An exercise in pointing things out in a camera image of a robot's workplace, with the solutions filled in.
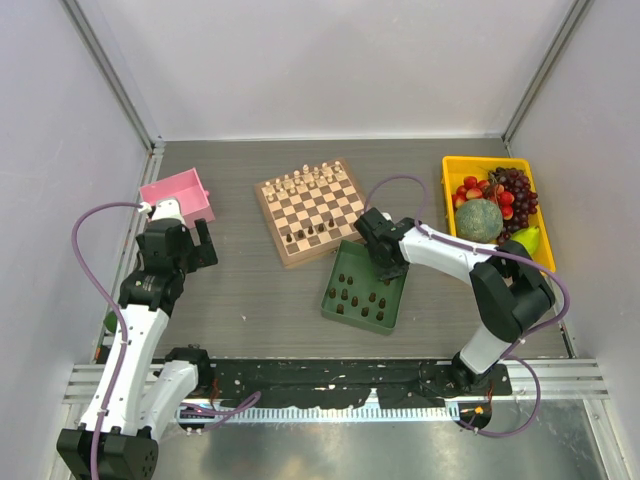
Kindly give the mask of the yellow fruit bin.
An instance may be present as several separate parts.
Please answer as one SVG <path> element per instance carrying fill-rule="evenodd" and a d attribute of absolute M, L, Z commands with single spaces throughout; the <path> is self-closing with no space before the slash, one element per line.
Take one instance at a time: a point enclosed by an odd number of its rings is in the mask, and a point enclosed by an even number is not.
<path fill-rule="evenodd" d="M 556 270 L 539 194 L 526 160 L 446 156 L 442 160 L 441 183 L 451 235 L 458 233 L 455 215 L 459 207 L 467 201 L 483 198 L 498 207 L 503 220 L 493 243 L 501 244 L 518 231 L 535 228 L 538 244 L 530 256 L 549 270 Z"/>

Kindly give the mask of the light chess pieces row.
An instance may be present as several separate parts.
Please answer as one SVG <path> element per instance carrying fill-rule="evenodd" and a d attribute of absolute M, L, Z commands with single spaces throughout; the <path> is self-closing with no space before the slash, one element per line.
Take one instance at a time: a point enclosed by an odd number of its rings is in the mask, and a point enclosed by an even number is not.
<path fill-rule="evenodd" d="M 356 191 L 341 160 L 313 166 L 305 164 L 298 170 L 258 183 L 256 187 L 268 202 L 317 198 L 329 202 Z"/>

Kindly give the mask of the aluminium frame rail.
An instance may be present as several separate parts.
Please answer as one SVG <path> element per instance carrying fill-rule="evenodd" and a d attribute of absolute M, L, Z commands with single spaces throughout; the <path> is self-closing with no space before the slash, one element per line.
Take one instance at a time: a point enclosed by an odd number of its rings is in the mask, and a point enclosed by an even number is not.
<path fill-rule="evenodd" d="M 195 435 L 231 424 L 446 422 L 486 426 L 501 402 L 605 400 L 592 360 L 507 360 L 466 394 L 426 360 L 217 360 L 204 392 L 184 399 L 172 423 Z"/>

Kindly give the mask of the purple grape bunch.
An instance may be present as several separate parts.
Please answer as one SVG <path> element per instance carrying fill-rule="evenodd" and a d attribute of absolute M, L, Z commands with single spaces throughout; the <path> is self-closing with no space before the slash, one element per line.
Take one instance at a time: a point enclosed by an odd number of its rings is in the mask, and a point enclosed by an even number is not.
<path fill-rule="evenodd" d="M 498 167 L 490 170 L 490 176 L 504 175 L 509 179 L 511 192 L 515 196 L 515 216 L 512 220 L 503 219 L 502 237 L 531 226 L 532 218 L 538 213 L 538 194 L 533 190 L 532 182 L 524 170 Z"/>

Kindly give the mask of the wooden chessboard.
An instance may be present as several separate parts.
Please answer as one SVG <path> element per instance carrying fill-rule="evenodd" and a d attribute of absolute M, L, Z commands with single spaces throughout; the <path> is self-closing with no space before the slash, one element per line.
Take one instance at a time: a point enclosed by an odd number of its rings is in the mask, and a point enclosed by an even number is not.
<path fill-rule="evenodd" d="M 283 265 L 287 268 L 312 261 L 322 255 L 334 252 L 343 240 L 358 242 L 362 239 L 357 232 L 354 223 L 363 213 L 366 195 L 360 188 L 359 182 L 344 158 L 341 160 L 346 165 L 346 171 L 350 176 L 356 191 L 349 196 L 343 196 L 333 201 L 321 201 L 309 199 L 306 201 L 290 199 L 268 202 L 254 185 L 257 201 L 264 215 L 266 225 L 274 240 Z M 334 228 L 328 228 L 328 222 L 334 219 Z M 318 233 L 317 227 L 324 223 L 325 231 Z M 314 235 L 308 236 L 307 230 L 314 228 Z M 297 233 L 303 230 L 305 238 L 298 240 Z M 291 234 L 293 241 L 286 243 L 286 235 Z"/>

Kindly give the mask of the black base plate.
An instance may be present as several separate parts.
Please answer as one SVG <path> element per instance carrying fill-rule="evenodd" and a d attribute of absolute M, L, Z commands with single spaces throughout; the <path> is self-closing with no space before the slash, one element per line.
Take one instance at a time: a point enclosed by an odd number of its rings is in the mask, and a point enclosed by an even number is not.
<path fill-rule="evenodd" d="M 442 406 L 458 397 L 509 396 L 507 367 L 479 377 L 435 359 L 214 360 L 203 393 L 236 407 L 258 392 L 259 408 L 360 408 L 376 393 L 384 409 Z"/>

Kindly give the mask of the green pear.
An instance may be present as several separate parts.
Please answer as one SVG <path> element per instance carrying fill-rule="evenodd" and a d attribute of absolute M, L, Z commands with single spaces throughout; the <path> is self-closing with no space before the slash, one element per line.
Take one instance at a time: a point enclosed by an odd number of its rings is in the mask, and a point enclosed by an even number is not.
<path fill-rule="evenodd" d="M 541 231 L 538 226 L 520 229 L 511 235 L 511 240 L 521 244 L 527 253 L 533 257 L 540 245 Z"/>

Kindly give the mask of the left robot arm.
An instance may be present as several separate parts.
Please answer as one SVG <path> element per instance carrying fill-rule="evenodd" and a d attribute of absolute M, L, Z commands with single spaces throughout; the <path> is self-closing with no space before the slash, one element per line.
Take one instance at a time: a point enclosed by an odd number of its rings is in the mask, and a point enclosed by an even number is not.
<path fill-rule="evenodd" d="M 180 403 L 214 383 L 205 350 L 172 350 L 159 378 L 146 384 L 156 346 L 187 274 L 217 264 L 205 220 L 198 239 L 176 218 L 150 222 L 136 238 L 138 266 L 120 286 L 118 328 L 102 377 L 76 428 L 60 432 L 57 451 L 76 479 L 149 479 L 159 441 Z"/>

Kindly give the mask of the red cherries cluster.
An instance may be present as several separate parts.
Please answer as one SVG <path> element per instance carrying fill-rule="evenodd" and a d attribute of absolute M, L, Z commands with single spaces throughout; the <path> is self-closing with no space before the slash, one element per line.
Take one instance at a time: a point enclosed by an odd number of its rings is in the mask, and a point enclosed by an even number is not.
<path fill-rule="evenodd" d="M 487 179 L 467 176 L 451 197 L 454 210 L 467 201 L 478 199 L 488 200 L 496 205 L 504 220 L 512 220 L 515 216 L 515 196 L 510 190 L 509 179 L 504 175 L 490 176 Z"/>

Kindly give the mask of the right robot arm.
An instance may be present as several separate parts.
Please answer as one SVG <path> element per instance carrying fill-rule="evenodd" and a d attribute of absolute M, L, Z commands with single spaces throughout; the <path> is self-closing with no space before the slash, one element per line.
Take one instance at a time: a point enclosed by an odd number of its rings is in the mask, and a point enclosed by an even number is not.
<path fill-rule="evenodd" d="M 438 396 L 474 394 L 487 385 L 494 365 L 555 304 L 551 287 L 517 242 L 497 246 L 461 240 L 411 218 L 393 222 L 376 208 L 358 217 L 355 228 L 380 280 L 421 265 L 473 291 L 480 327 L 455 354 L 442 380 L 422 382 Z"/>

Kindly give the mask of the pink plastic box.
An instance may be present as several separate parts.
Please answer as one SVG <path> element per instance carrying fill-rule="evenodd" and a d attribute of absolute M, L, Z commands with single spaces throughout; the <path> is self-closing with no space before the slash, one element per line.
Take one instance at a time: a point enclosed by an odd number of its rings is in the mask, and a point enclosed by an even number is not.
<path fill-rule="evenodd" d="M 175 198 L 189 229 L 195 227 L 196 220 L 203 219 L 207 223 L 215 220 L 209 203 L 209 191 L 203 187 L 195 168 L 143 185 L 139 193 L 141 200 L 152 206 L 162 200 Z"/>

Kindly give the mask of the green melon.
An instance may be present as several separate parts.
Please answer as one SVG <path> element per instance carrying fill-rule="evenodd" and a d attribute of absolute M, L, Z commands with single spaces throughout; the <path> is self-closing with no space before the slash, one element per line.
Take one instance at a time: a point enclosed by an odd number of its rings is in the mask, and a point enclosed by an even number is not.
<path fill-rule="evenodd" d="M 457 209 L 454 220 L 457 236 L 477 243 L 496 240 L 503 228 L 500 208 L 486 199 L 465 202 Z"/>

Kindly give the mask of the green plastic tray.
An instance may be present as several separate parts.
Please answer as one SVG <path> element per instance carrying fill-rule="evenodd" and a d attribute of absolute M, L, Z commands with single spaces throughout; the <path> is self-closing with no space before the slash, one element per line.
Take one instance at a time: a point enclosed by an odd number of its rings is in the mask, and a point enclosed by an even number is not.
<path fill-rule="evenodd" d="M 346 280 L 339 281 L 339 275 L 344 274 Z M 354 283 L 347 284 L 347 278 L 353 277 Z M 366 248 L 355 242 L 343 240 L 337 250 L 333 269 L 322 301 L 320 313 L 323 318 L 361 330 L 380 335 L 390 335 L 397 323 L 399 308 L 403 295 L 407 274 L 391 280 L 389 286 L 379 280 L 372 268 L 372 263 Z M 330 289 L 336 290 L 335 298 L 328 297 Z M 341 299 L 343 289 L 348 291 L 348 299 Z M 376 301 L 369 302 L 371 293 L 376 294 Z M 359 303 L 351 306 L 353 297 Z M 344 313 L 337 314 L 338 304 L 344 305 Z"/>

